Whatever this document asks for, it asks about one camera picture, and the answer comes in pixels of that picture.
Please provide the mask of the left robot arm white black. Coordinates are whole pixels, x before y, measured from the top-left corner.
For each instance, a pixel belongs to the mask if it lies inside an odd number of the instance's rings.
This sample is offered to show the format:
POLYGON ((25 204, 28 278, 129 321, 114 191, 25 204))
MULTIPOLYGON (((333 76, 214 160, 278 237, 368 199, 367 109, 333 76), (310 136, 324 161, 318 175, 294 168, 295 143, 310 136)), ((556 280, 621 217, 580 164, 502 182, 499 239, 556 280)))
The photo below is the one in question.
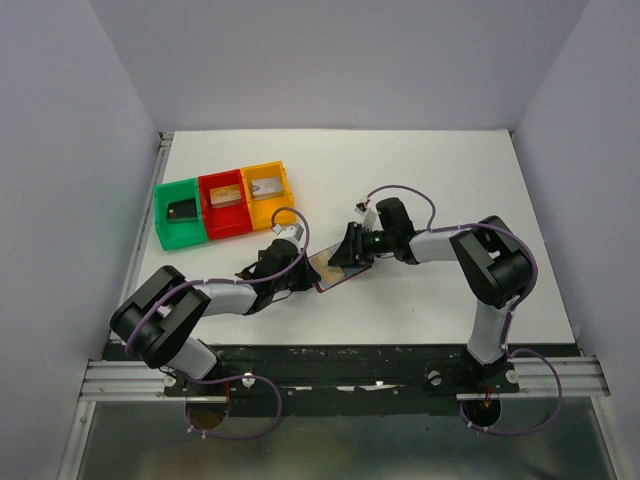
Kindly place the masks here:
POLYGON ((159 268, 118 307, 110 328, 129 356, 152 369, 178 370, 197 393, 209 395, 220 387, 222 372, 216 354, 192 336, 200 319, 252 315, 270 306, 278 293, 306 291, 319 281, 294 240, 279 238, 234 279, 188 281, 173 266, 159 268))

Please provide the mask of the gold VIP card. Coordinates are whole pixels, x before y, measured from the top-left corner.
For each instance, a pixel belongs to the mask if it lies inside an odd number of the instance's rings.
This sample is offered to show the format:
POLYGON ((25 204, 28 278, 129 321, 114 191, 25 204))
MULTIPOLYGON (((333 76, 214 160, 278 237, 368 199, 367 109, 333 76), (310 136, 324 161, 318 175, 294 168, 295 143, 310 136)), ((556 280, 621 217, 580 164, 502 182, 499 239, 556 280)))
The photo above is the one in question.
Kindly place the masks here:
POLYGON ((318 268, 318 273, 320 275, 318 285, 321 290, 328 290, 344 281, 347 277, 344 269, 329 265, 321 265, 318 268))

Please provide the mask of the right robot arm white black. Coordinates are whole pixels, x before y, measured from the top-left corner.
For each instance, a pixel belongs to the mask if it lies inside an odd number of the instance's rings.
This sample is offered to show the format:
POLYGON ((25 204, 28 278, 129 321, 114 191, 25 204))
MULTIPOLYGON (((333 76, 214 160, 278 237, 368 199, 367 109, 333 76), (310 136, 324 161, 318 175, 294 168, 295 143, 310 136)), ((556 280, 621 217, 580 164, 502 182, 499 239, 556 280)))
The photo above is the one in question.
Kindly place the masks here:
POLYGON ((531 250, 495 215, 478 223, 418 230, 397 197, 378 202, 376 213, 381 228, 349 223, 327 265, 367 268, 386 254, 407 265, 457 262, 477 300, 466 345, 472 360, 461 365, 460 379, 471 391, 485 390, 496 380, 493 364, 507 356, 514 311, 537 282, 538 266, 531 250))

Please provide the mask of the red leather card holder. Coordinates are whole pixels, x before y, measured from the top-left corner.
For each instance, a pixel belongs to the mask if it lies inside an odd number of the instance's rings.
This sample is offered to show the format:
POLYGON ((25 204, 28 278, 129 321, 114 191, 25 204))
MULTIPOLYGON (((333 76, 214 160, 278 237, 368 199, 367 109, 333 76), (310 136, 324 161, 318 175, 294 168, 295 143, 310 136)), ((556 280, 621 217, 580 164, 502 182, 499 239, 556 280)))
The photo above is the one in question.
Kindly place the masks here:
POLYGON ((359 267, 331 267, 328 264, 328 261, 337 249, 338 244, 334 244, 309 257, 311 267, 320 276, 320 280, 315 284, 315 288, 318 293, 324 293, 371 268, 371 265, 359 267))

